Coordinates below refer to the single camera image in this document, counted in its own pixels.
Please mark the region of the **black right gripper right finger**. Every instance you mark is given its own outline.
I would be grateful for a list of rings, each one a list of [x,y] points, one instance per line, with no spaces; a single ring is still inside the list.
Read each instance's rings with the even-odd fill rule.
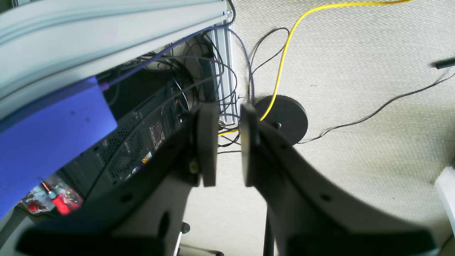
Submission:
[[[424,227],[392,217],[325,178],[250,104],[240,107],[244,182],[261,194],[280,256],[434,256]]]

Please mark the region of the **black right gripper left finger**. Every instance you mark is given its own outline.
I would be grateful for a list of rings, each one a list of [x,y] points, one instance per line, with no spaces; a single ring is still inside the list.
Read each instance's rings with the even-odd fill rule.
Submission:
[[[191,189],[216,184],[217,141],[218,111],[202,104],[128,180],[25,230],[16,255],[172,256]]]

